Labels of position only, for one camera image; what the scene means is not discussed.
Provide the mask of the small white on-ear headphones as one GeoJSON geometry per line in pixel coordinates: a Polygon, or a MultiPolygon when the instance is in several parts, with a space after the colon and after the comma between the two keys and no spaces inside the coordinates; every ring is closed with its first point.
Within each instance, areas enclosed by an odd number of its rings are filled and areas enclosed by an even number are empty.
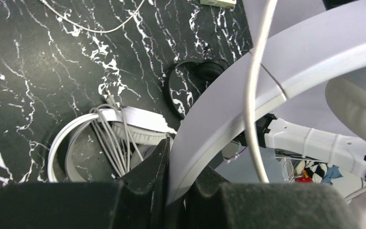
{"type": "Polygon", "coordinates": [[[240,132],[261,186],[271,186],[256,137],[256,120],[325,83],[335,116],[366,143],[366,0],[353,1],[268,36],[277,1],[268,0],[258,40],[230,66],[184,118],[169,156],[166,219],[215,154],[240,132]]]}

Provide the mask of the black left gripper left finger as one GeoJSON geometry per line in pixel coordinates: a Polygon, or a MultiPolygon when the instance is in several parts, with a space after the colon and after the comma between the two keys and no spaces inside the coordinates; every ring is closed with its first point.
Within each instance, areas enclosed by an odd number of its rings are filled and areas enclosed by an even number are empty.
{"type": "Polygon", "coordinates": [[[170,140],[113,182],[24,183],[0,190],[0,229],[161,229],[170,140]]]}

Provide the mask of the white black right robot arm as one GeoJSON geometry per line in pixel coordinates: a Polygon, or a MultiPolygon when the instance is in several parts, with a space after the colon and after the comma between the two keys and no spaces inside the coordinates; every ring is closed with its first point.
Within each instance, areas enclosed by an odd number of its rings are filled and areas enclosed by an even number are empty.
{"type": "Polygon", "coordinates": [[[260,147],[338,166],[366,181],[366,141],[297,125],[266,114],[256,121],[260,147]]]}

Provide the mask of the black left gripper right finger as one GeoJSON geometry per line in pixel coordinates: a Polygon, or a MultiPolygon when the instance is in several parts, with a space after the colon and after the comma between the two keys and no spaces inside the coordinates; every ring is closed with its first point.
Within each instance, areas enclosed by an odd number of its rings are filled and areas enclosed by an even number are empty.
{"type": "Polygon", "coordinates": [[[186,199],[189,229],[355,229],[344,199],[322,184],[231,183],[206,167],[186,199]]]}

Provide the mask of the large white over-ear headphones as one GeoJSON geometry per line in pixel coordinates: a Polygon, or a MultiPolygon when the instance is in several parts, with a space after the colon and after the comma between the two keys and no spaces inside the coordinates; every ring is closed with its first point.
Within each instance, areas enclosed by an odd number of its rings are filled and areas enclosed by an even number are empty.
{"type": "Polygon", "coordinates": [[[131,106],[122,106],[115,101],[110,91],[104,96],[105,103],[93,107],[88,114],[79,116],[65,125],[55,136],[48,155],[48,180],[57,183],[53,164],[57,151],[68,134],[72,134],[67,149],[66,174],[72,182],[85,179],[72,164],[71,150],[79,135],[89,126],[93,128],[99,143],[119,177],[129,173],[144,160],[145,152],[140,146],[156,146],[160,141],[176,134],[163,115],[131,106]]]}

